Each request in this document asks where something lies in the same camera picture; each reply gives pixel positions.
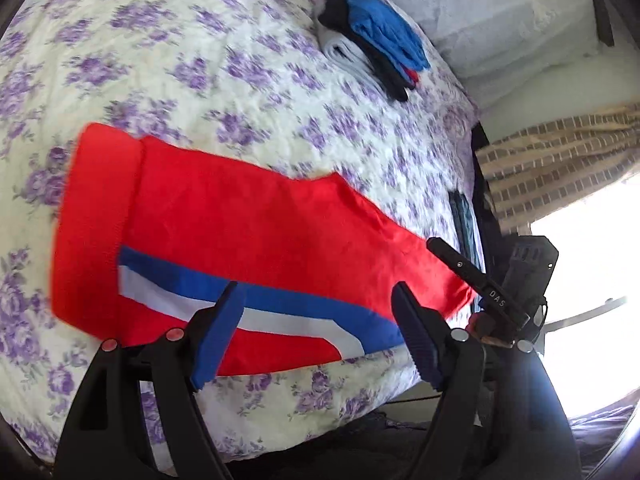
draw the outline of blue gripper pad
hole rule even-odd
[[[244,312],[245,301],[246,285],[238,283],[226,300],[216,303],[217,316],[200,341],[191,373],[191,384],[196,390],[201,390],[205,383],[216,377],[222,357]]]
[[[414,359],[420,378],[430,383],[435,390],[441,391],[444,386],[444,377],[438,367],[438,346],[424,326],[422,316],[418,314],[417,309],[424,310],[407,284],[404,282],[396,284],[391,293],[391,311],[396,318],[396,323]]]

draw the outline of window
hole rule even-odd
[[[640,176],[535,222],[560,253],[538,348],[567,416],[640,386]]]

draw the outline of white towel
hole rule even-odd
[[[355,76],[363,84],[373,86],[382,95],[386,95],[374,75],[369,59],[367,59],[361,48],[340,34],[340,32],[331,30],[320,23],[318,16],[323,12],[324,2],[320,2],[314,7],[314,23],[316,24],[318,44],[324,56],[334,65]]]

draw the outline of folded clothes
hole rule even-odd
[[[353,31],[383,52],[407,80],[403,66],[429,68],[422,40],[391,6],[382,0],[347,0],[347,4]]]
[[[405,88],[413,86],[407,84],[404,76],[396,70],[385,54],[351,30],[347,0],[326,0],[324,12],[318,16],[318,21],[325,27],[340,32],[364,52],[389,97],[401,102],[408,100]]]
[[[380,85],[380,81],[362,49],[340,32],[331,30],[320,23],[318,16],[323,12],[324,2],[320,2],[314,7],[313,16],[318,44],[324,56],[334,65],[356,77],[361,83],[373,86],[381,94],[385,94],[386,92]]]

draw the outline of curtain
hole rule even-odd
[[[476,153],[503,233],[640,171],[640,102],[525,128]]]

